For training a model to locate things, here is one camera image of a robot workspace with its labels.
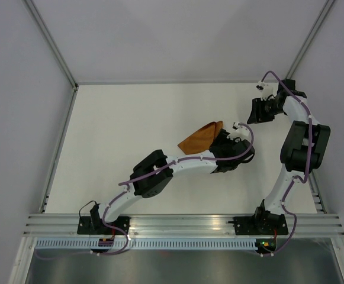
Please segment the brown cloth napkin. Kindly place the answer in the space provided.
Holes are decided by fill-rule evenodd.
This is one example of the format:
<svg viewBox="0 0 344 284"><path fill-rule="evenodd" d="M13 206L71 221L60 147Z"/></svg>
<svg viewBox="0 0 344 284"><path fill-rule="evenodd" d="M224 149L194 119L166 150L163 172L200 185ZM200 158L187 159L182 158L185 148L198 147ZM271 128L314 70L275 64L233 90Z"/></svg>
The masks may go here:
<svg viewBox="0 0 344 284"><path fill-rule="evenodd" d="M210 122L181 141L178 147L186 155L204 152L210 148L222 128L222 121Z"/></svg>

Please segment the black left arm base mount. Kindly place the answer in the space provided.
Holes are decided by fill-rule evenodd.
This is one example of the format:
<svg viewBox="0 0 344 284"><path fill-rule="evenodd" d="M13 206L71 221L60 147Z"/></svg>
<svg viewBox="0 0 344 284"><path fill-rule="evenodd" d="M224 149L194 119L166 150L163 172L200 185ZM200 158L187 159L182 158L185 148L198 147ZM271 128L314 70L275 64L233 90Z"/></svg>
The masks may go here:
<svg viewBox="0 0 344 284"><path fill-rule="evenodd" d="M124 235L123 232L116 230L116 227L128 233L130 228L130 217L118 217L113 223L105 226L100 219L93 221L90 216L80 217L77 228L77 235Z"/></svg>

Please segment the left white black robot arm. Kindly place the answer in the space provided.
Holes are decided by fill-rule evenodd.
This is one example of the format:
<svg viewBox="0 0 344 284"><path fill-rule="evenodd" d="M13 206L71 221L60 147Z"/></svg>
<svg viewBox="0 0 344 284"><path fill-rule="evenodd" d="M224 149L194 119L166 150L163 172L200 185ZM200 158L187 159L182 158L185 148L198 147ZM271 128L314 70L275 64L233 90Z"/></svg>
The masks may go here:
<svg viewBox="0 0 344 284"><path fill-rule="evenodd" d="M231 133L220 130L209 149L197 154L178 157L168 156L161 149L153 151L133 168L129 180L119 183L121 191L112 201L93 206L91 228L106 234L125 209L160 194L180 175L226 173L249 163L255 155L253 142L253 132L239 127Z"/></svg>

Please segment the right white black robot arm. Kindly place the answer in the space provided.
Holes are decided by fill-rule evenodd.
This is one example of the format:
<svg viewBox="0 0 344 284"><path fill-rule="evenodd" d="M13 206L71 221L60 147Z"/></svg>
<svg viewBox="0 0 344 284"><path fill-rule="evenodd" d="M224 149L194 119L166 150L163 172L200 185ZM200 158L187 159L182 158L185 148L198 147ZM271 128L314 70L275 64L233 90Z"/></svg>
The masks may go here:
<svg viewBox="0 0 344 284"><path fill-rule="evenodd" d="M270 234L287 229L289 195L299 183L306 183L310 173L322 164L331 129L315 119L307 95L296 90L294 80L280 81L277 91L262 80L256 87L261 97L253 99L247 123L271 122L279 114L286 115L291 123L280 152L280 174L251 219L256 232Z"/></svg>

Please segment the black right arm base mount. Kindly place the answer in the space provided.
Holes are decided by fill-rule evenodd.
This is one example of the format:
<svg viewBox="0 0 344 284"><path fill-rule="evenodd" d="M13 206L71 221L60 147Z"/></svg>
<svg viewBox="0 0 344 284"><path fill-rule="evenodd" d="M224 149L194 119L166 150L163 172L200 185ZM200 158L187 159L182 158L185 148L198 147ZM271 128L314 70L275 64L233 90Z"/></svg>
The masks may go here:
<svg viewBox="0 0 344 284"><path fill-rule="evenodd" d="M284 215L278 215L276 220L262 217L257 220L254 216L233 217L227 222L234 227L236 235L288 235L287 222Z"/></svg>

